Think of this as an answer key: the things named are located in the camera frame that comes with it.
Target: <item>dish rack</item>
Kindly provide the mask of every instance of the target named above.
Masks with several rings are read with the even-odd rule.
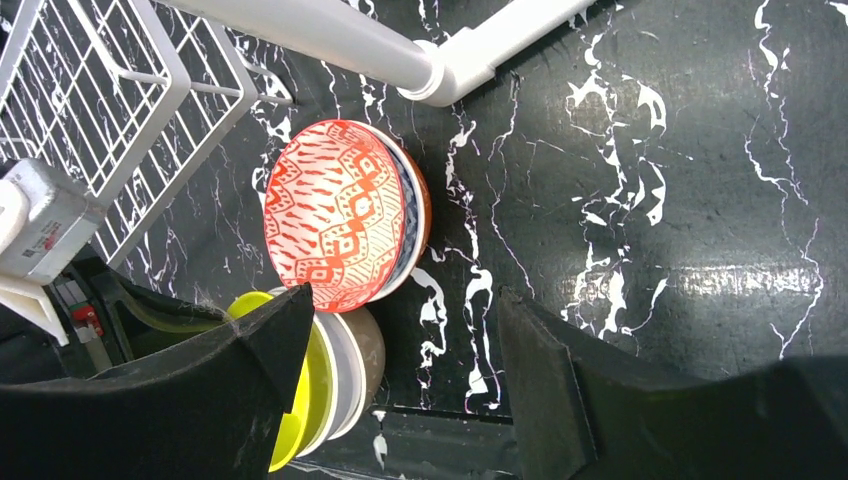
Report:
[[[113,268],[256,101],[292,103],[220,24],[148,0],[24,0],[0,79],[0,159],[111,203],[92,242]]]

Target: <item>red pattern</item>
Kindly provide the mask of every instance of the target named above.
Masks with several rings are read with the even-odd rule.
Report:
[[[327,121],[301,132],[271,171],[265,197],[265,241],[282,282],[310,282],[321,311],[370,300],[397,261],[402,199],[385,145],[365,128]]]

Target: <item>yellow bowl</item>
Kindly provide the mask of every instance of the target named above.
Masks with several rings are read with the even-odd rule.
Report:
[[[248,292],[237,298],[227,309],[227,313],[238,319],[272,298],[273,295],[265,292]],[[269,472],[283,468],[289,460],[303,451],[318,434],[321,425],[326,423],[330,415],[329,403],[332,397],[329,377],[329,353],[321,334],[313,324],[294,396],[294,408],[291,413],[283,415],[280,422]]]

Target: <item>wire grid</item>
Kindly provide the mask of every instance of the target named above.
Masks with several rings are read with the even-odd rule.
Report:
[[[25,0],[0,61],[0,155],[44,159],[113,200],[188,89],[151,15],[145,1]]]
[[[120,264],[258,94],[220,25],[163,5],[156,12],[193,75],[189,95],[165,125],[95,235]]]

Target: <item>black marble surface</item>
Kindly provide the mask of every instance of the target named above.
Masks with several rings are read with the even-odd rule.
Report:
[[[349,3],[443,41],[507,2]],[[279,285],[266,175],[298,131],[340,117],[399,139],[435,209],[413,277],[369,305],[381,405],[509,414],[500,285],[710,379],[848,353],[846,4],[602,1],[447,109],[238,38],[297,105],[257,104],[225,139],[130,255],[139,283],[224,306]]]

